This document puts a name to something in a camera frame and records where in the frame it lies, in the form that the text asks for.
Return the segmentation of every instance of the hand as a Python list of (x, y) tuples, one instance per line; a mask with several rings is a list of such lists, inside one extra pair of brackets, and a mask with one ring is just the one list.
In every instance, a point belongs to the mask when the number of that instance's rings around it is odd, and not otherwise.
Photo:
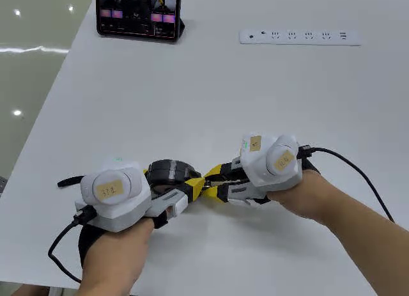
[(128, 295), (148, 255), (153, 221), (103, 234), (88, 250), (78, 295)]
[(340, 194), (343, 193), (319, 173), (305, 170), (298, 185), (285, 191), (268, 192), (267, 197), (298, 216), (324, 224), (335, 197)]

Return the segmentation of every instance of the tape label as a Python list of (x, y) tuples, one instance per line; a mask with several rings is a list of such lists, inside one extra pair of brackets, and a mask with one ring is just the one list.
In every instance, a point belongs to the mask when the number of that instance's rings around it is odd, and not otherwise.
[(293, 159), (294, 155), (287, 150), (280, 156), (278, 160), (275, 161), (274, 167), (278, 171), (283, 171)]
[(260, 151), (261, 149), (261, 136), (250, 137), (250, 152)]
[(96, 186), (96, 195), (100, 201), (120, 194), (123, 194), (123, 186), (119, 179)]

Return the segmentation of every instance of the white device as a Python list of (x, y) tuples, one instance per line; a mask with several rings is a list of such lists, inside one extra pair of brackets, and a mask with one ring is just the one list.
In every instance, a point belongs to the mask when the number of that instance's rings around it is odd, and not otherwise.
[(168, 218), (176, 217), (187, 207), (187, 196), (177, 189), (152, 200), (138, 163), (84, 176), (81, 194), (82, 199), (75, 202), (77, 211), (92, 205), (98, 215), (88, 224), (111, 232), (131, 227), (144, 216), (158, 217), (166, 210)]
[(265, 134), (243, 136), (240, 157), (231, 162), (231, 171), (244, 170), (248, 182), (227, 187), (227, 199), (237, 205), (266, 202), (266, 193), (290, 189), (302, 180), (302, 163), (297, 159), (294, 136), (278, 138)]
[(289, 189), (302, 179), (294, 136), (243, 136), (240, 163), (250, 182), (262, 192)]

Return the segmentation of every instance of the power strip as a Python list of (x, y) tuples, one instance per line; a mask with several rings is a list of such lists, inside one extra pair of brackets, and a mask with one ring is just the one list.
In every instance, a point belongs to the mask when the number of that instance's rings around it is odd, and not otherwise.
[(240, 43), (271, 43), (276, 45), (362, 45), (355, 31), (311, 31), (278, 29), (244, 29)]

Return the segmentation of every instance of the tablet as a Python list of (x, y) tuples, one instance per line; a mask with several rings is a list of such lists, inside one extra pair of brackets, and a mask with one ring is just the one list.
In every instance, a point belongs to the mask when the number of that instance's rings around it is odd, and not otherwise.
[(101, 35), (175, 41), (180, 33), (181, 0), (96, 0)]

